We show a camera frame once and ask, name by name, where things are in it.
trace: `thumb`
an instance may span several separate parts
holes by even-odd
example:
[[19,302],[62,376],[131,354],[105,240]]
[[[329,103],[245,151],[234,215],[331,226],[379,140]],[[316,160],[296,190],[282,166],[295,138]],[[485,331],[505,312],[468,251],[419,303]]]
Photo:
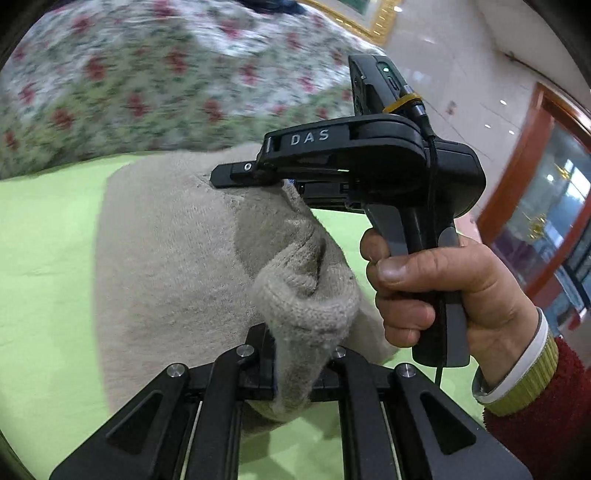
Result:
[[498,276],[495,254],[485,245],[434,248],[378,262],[379,280],[388,288],[413,293],[425,291],[482,291]]

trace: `fingernail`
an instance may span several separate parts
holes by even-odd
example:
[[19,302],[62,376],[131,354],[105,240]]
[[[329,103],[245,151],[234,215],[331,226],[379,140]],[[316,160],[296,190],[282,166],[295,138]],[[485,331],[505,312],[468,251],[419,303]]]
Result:
[[404,280],[406,260],[403,258],[384,258],[378,262],[378,277],[381,281],[392,283]]

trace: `beige fabric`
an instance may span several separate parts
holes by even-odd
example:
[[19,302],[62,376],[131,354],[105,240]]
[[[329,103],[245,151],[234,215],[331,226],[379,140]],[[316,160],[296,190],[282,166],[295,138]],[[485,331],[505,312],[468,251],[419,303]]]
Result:
[[151,155],[108,180],[95,313],[113,409],[166,365],[212,362],[260,322],[277,343],[277,394],[255,407],[274,420],[306,406],[330,352],[345,339],[373,362],[394,353],[342,251],[291,185],[209,185],[215,165],[253,160],[258,148]]

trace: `screw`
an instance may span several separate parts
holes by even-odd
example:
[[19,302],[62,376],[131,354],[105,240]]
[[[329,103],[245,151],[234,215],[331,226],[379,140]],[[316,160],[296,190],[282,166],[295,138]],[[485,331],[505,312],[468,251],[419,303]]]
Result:
[[347,350],[345,350],[343,347],[341,347],[339,345],[337,348],[335,348],[335,351],[333,352],[332,357],[334,359],[343,358],[346,354],[347,354]]
[[166,373],[169,377],[182,377],[185,371],[183,364],[172,364],[166,369]]
[[400,364],[396,367],[398,375],[404,378],[411,378],[417,374],[417,369],[411,364]]
[[241,356],[243,358],[251,356],[254,352],[255,348],[252,345],[248,345],[247,343],[236,348],[236,353],[238,354],[238,356]]

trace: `bed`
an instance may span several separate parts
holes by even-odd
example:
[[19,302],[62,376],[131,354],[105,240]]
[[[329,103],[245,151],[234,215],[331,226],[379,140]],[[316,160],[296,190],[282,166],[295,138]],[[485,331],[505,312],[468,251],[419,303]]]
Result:
[[[140,158],[119,155],[0,182],[0,428],[37,480],[109,416],[92,319],[96,220],[106,179]],[[368,296],[354,213],[315,214],[344,250]],[[403,350],[389,363],[411,361]],[[432,369],[423,368],[431,377]],[[447,370],[442,387],[471,416],[476,365]],[[244,442],[240,479],[343,478],[335,404]]]

